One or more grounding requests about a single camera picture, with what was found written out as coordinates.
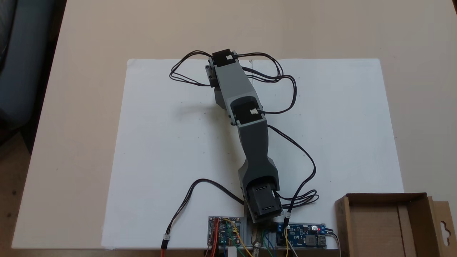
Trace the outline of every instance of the microcontroller board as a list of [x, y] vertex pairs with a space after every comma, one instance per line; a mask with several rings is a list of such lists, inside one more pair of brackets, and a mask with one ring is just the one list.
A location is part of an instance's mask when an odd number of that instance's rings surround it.
[[[277, 223], [276, 246], [285, 247], [284, 224]], [[289, 223], [287, 239], [293, 247], [327, 248], [325, 224]]]
[[240, 245], [239, 238], [236, 236], [236, 233], [233, 229], [233, 224], [225, 221], [224, 219], [228, 219], [232, 221], [235, 226], [236, 230], [240, 235], [242, 235], [242, 217], [208, 217], [208, 237], [207, 237], [207, 244], [213, 243], [213, 234], [214, 234], [214, 224], [219, 223], [218, 225], [218, 244], [221, 246], [224, 242], [226, 246], [230, 245]]

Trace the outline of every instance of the brown cardboard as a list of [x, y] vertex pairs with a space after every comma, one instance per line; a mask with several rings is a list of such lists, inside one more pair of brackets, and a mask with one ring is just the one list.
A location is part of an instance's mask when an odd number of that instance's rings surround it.
[[[449, 204], [426, 193], [350, 193], [335, 210], [342, 257], [457, 256]], [[448, 246], [442, 221], [451, 233]]]

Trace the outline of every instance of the red wire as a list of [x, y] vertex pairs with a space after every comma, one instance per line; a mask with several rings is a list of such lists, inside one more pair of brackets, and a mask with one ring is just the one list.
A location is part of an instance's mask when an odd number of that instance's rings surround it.
[[216, 254], [216, 248], [217, 248], [217, 242], [218, 242], [218, 236], [219, 236], [219, 218], [214, 221], [215, 229], [214, 229], [214, 243], [213, 243], [213, 249], [211, 250], [211, 257], [214, 257]]

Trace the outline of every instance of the blue circuit board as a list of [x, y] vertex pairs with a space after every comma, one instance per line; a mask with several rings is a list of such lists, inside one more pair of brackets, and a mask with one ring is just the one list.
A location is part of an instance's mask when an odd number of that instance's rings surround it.
[[[289, 223], [287, 239], [293, 247], [326, 248], [325, 224]], [[283, 223], [277, 223], [276, 246], [286, 246]]]

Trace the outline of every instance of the table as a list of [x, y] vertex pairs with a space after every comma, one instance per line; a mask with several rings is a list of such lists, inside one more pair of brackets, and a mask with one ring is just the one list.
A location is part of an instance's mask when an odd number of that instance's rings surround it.
[[450, 0], [69, 0], [13, 247], [101, 248], [126, 62], [194, 49], [380, 58], [405, 191], [451, 200], [456, 25]]

